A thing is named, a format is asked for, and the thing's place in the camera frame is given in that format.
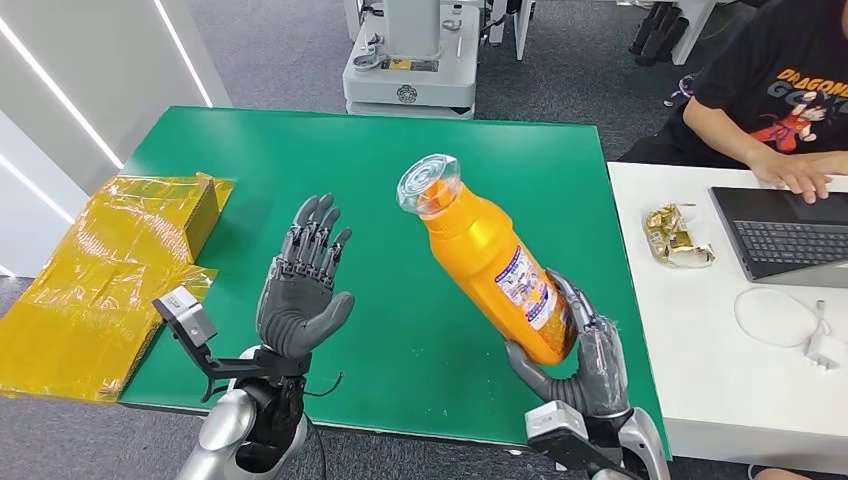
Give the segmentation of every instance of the charger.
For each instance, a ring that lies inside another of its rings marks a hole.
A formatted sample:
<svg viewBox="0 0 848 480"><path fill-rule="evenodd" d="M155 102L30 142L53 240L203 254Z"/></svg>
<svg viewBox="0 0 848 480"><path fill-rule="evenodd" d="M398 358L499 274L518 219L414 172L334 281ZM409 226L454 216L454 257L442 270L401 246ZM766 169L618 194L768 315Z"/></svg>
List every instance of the charger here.
<svg viewBox="0 0 848 480"><path fill-rule="evenodd" d="M839 340L816 332L807 343L804 355L819 367L832 370L839 368L845 362L846 348L845 344Z"/></svg>
<svg viewBox="0 0 848 480"><path fill-rule="evenodd" d="M740 300L752 292L768 292L771 294L779 294L780 296L788 298L801 307L800 311L807 311L810 314L809 318L811 320L815 319L815 323L811 324L812 328L810 329L809 333L803 335L800 338L800 341L793 341L789 343L777 343L759 337L745 326L739 314ZM739 325L739 328L750 338L766 345L778 348L793 349L803 345L804 356L810 359L817 366L823 368L824 370L833 370L839 368L842 366L842 364L845 363L846 359L848 358L848 346L846 346L844 342L830 336L830 334L832 333L831 327L827 320L824 318L824 300L819 300L816 302L816 308L814 311L803 303L801 303L798 299L787 295L784 292L771 288L754 287L745 290L736 297L736 301L733 305L733 310L734 314L736 315L736 323Z"/></svg>

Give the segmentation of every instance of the gray carpet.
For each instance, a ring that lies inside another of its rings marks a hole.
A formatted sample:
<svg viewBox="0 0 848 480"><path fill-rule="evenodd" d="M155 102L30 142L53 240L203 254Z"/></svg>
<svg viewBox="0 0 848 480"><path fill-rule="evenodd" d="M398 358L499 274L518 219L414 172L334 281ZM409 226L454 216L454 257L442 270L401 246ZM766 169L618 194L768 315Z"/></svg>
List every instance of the gray carpet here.
<svg viewBox="0 0 848 480"><path fill-rule="evenodd" d="M189 0L189 6L235 106L344 111L341 71L351 45L341 1ZM707 32L720 30L730 13L717 12ZM659 128L668 114L662 101L677 79L699 69L733 29L701 42L686 67L644 69L625 52L643 15L612 2L540 0L523 63L515 61L511 26L502 46L483 48L478 117L595 124L607 158L619 156ZM28 284L0 277L0 317ZM196 417L120 406L0 398L0 480L171 478L200 424ZM532 453L325 430L321 436L334 480L585 478L555 472L551 461ZM311 436L284 478L317 479L319 462ZM745 472L729 463L672 464L675 480L743 480Z"/></svg>

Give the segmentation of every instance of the plastic bottle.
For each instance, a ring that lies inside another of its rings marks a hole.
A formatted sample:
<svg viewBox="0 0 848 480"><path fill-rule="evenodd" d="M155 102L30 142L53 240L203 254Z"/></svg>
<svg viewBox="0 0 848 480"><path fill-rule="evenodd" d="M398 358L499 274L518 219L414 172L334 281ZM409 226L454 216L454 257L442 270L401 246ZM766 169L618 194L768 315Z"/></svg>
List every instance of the plastic bottle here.
<svg viewBox="0 0 848 480"><path fill-rule="evenodd" d="M460 180L459 162L434 154L397 187L400 206L424 222L442 268L507 339L553 365L576 337L567 303L512 230L512 219Z"/></svg>

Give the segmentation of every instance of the bottle label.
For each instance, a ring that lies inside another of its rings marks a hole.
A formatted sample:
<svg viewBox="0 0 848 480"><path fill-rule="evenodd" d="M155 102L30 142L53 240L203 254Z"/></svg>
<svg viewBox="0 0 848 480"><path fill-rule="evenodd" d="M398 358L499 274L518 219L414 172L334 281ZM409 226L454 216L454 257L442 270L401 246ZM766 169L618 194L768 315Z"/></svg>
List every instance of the bottle label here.
<svg viewBox="0 0 848 480"><path fill-rule="evenodd" d="M495 283L513 305L521 307L527 321L535 330L541 329L551 318L557 304L557 293L536 264L521 246L515 248L509 264L495 277Z"/></svg>

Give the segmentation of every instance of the led light strip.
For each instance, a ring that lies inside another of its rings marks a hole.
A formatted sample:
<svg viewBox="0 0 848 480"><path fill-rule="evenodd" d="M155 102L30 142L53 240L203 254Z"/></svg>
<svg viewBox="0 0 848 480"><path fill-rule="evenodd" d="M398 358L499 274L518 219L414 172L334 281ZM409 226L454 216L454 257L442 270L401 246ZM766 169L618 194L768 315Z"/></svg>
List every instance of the led light strip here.
<svg viewBox="0 0 848 480"><path fill-rule="evenodd" d="M197 75L197 71L194 69L194 65L191 63L191 60L189 60L188 53L186 53L185 48L183 47L183 42L180 41L180 37L177 35L174 25L171 23L168 13L165 12L165 7L162 6L162 1L153 0L153 3L156 4L156 9L159 10L159 15L162 16L162 21L165 22L165 26L168 28L168 33L171 34L171 38L174 40L177 50L180 51L180 55L183 57L183 62L185 62L189 73L191 73L191 78L194 79L197 89L200 90L200 95L203 97L203 101L206 102L207 107L212 107L212 100L209 98L209 94L206 93L206 89L203 88L203 83L200 81L200 77Z"/></svg>
<svg viewBox="0 0 848 480"><path fill-rule="evenodd" d="M17 50L21 58L23 58L24 61L28 63L30 67L32 67L36 75L38 75L41 81L44 82L45 85L47 85L47 88L49 88L50 91L53 92L53 95L56 96L59 102L65 107L65 109L68 110L68 112L74 117L77 123L80 124L80 126L83 128L83 130L85 130L88 136L91 137L92 140L94 140L94 143L96 143L97 146L100 147L100 150L103 151L106 157L108 157L109 160L114 163L116 167L124 168L124 164L121 162L118 156L115 155L115 152L113 152L112 149L109 148L109 145L106 145L106 142L103 141L97 131L94 130L94 127L92 127L91 124L88 123L88 120L86 120L85 117L82 116L82 113L79 111L79 109L71 102L68 96L65 95L65 92L63 92L62 89L59 88L59 85L57 85L52 78L50 78L50 75L47 74L44 68L41 67L41 64L38 63L38 61L35 59L35 57L32 56L29 50L27 50L24 44L21 43L20 39L17 37L17 35L15 35L15 32L13 32L11 28L9 28L9 25L6 24L3 18L0 18L0 33L2 33L3 36L6 37L6 40L8 40L9 43L12 44L12 46L15 48L15 50Z"/></svg>
<svg viewBox="0 0 848 480"><path fill-rule="evenodd" d="M8 276L10 276L10 277L15 277L15 276L16 276L14 273L12 273L12 271L11 271L11 270L9 270L8 268L4 267L3 265L0 265L0 274L2 274L2 275L8 275Z"/></svg>
<svg viewBox="0 0 848 480"><path fill-rule="evenodd" d="M68 215L68 212L62 210L62 207L59 206L56 202L53 201L52 198L48 197L46 193L44 193L40 188L38 188L30 179L28 179L20 170L15 168L11 162L6 160L6 157L0 155L0 165L6 167L6 170L9 171L15 178L21 181L27 188L29 188L32 193L34 193L38 198L40 198L44 203L46 203L50 208L53 209L56 213L59 214L60 217L65 219L68 223L74 223L74 218Z"/></svg>

